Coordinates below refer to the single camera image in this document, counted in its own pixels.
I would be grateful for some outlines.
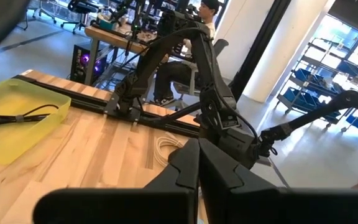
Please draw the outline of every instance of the black pants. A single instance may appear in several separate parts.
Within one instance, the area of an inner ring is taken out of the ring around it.
[[[190,85],[191,68],[181,62],[167,62],[162,64],[155,77],[154,99],[162,100],[173,97],[171,82]],[[201,88],[201,80],[195,75],[195,87]]]

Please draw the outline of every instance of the desk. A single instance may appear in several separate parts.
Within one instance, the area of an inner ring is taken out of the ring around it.
[[[111,94],[36,71],[25,75],[105,100]],[[145,110],[172,113],[153,105]],[[181,120],[194,123],[192,116]],[[164,131],[70,108],[57,129],[12,164],[0,166],[0,223],[31,223],[35,203],[55,189],[145,186],[163,170],[153,151],[157,137],[164,135]],[[183,143],[187,140],[176,137]],[[200,218],[206,221],[203,203],[200,210]]]
[[[121,29],[118,31],[125,34],[126,33],[125,30],[126,29]],[[92,38],[91,53],[89,56],[89,64],[88,64],[88,68],[86,70],[86,76],[85,76],[85,85],[91,85],[93,67],[94,67],[94,63],[96,60],[96,55],[98,52],[97,49],[99,48],[100,41],[111,44],[111,45],[113,45],[117,48],[120,48],[120,49],[125,49],[127,47],[128,40],[123,37],[120,37],[118,35],[114,35],[112,33],[106,32],[99,28],[93,27],[93,26],[88,26],[87,28],[85,28],[85,34],[88,37]],[[138,54],[145,48],[146,48],[146,46],[144,46],[143,44],[132,43],[129,50],[135,54]],[[162,62],[167,62],[168,59],[169,59],[169,56],[166,55],[164,57],[164,59],[162,60]]]

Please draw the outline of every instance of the sneaker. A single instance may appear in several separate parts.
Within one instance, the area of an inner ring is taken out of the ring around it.
[[[172,103],[174,100],[175,99],[173,98],[173,96],[169,97],[169,98],[164,98],[162,100],[154,99],[154,104],[157,106],[165,106],[165,105]]]

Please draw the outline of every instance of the office chair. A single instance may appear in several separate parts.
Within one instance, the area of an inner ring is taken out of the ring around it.
[[[68,3],[67,8],[71,12],[81,14],[80,21],[64,22],[60,25],[60,27],[63,28],[65,24],[75,24],[74,29],[73,29],[73,34],[75,34],[75,29],[78,28],[79,30],[81,30],[82,27],[84,27],[84,28],[86,27],[85,23],[86,23],[86,19],[87,19],[87,16],[89,13],[98,11],[98,7],[95,6],[94,4],[88,3],[86,1],[81,1],[81,0],[71,0]]]
[[[214,50],[216,56],[218,56],[222,50],[229,45],[229,42],[224,39],[219,39],[214,44]],[[172,108],[175,107],[175,111],[182,110],[186,108],[188,105],[183,101],[183,96],[190,95],[190,96],[199,96],[200,90],[195,88],[196,83],[196,72],[198,72],[197,64],[189,61],[182,61],[185,65],[191,68],[191,78],[190,83],[179,83],[173,82],[173,87],[175,90],[180,94],[179,99],[174,100],[173,102],[164,106],[164,108]]]
[[[32,15],[33,18],[35,18],[35,13],[38,12],[38,16],[41,16],[42,13],[47,15],[48,17],[51,17],[53,19],[53,23],[56,24],[55,16],[53,16],[50,12],[46,11],[42,7],[42,2],[50,2],[49,0],[39,0],[39,6],[38,7],[28,7],[28,10],[34,10],[34,13]]]

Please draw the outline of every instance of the white shirt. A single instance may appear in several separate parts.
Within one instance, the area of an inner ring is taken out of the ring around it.
[[[209,38],[215,38],[215,24],[213,22],[210,22],[208,24],[205,24],[209,28]],[[186,57],[191,57],[191,42],[188,39],[185,39],[185,46],[187,48]]]

